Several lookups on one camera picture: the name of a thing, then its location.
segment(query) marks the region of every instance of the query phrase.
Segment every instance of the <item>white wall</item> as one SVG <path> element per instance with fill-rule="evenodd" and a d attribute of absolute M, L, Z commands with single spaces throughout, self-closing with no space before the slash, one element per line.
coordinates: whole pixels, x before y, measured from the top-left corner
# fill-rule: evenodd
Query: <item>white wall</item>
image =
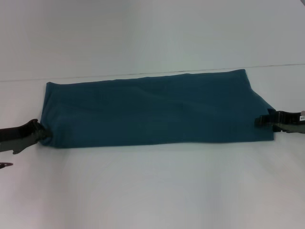
<path fill-rule="evenodd" d="M 304 21 L 299 0 L 0 0 L 0 128 L 39 118 L 48 81 L 190 70 L 248 67 L 275 109 L 305 110 Z M 305 135 L 275 137 L 3 152 L 14 166 L 0 170 L 0 225 L 303 228 Z"/>

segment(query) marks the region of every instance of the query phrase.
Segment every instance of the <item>teal fabric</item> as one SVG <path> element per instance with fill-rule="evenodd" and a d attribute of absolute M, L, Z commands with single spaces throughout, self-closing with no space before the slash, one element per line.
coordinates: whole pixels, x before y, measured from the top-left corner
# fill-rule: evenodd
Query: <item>teal fabric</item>
<path fill-rule="evenodd" d="M 47 83 L 42 141 L 59 148 L 274 139 L 254 119 L 272 107 L 245 70 L 93 83 Z"/>

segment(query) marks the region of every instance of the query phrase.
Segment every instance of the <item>white backdrop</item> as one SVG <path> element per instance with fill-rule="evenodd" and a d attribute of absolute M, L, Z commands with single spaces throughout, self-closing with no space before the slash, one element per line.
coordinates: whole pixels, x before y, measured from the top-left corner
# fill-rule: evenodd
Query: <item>white backdrop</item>
<path fill-rule="evenodd" d="M 276 110 L 305 110 L 304 19 L 298 0 L 0 0 L 0 128 L 39 119 L 48 81 L 221 68 L 248 67 Z M 272 64 L 292 65 L 262 67 Z M 0 170 L 0 225 L 300 229 L 304 142 L 277 133 L 259 143 L 3 152 L 14 166 Z"/>

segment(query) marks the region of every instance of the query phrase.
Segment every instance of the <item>teal fabric bag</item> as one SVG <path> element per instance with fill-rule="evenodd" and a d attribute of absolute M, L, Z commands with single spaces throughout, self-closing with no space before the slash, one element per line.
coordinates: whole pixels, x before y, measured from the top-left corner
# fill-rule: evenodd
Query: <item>teal fabric bag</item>
<path fill-rule="evenodd" d="M 254 119 L 272 107 L 245 70 L 93 83 L 47 83 L 41 124 L 58 148 L 274 139 Z"/>

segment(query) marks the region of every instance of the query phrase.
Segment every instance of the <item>white surface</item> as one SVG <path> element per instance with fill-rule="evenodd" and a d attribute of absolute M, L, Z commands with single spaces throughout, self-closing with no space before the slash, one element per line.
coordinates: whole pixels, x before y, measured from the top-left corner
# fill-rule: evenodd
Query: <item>white surface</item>
<path fill-rule="evenodd" d="M 0 80 L 305 63 L 300 0 L 1 0 Z"/>
<path fill-rule="evenodd" d="M 0 0 L 0 128 L 40 118 L 48 81 L 305 63 L 304 21 L 299 0 Z M 305 65 L 246 71 L 275 109 L 305 110 Z M 125 75 L 91 77 L 114 74 Z M 3 152 L 14 166 L 0 170 L 0 225 L 302 229 L 304 142 L 281 133 L 260 143 Z"/>
<path fill-rule="evenodd" d="M 274 108 L 304 110 L 305 66 L 246 71 Z M 106 79 L 113 77 L 52 81 Z M 39 118 L 46 82 L 0 83 L 0 128 Z M 305 135 L 281 133 L 259 143 L 3 152 L 0 161 L 14 166 L 0 171 L 0 222 L 10 229 L 303 228 L 304 142 Z"/>

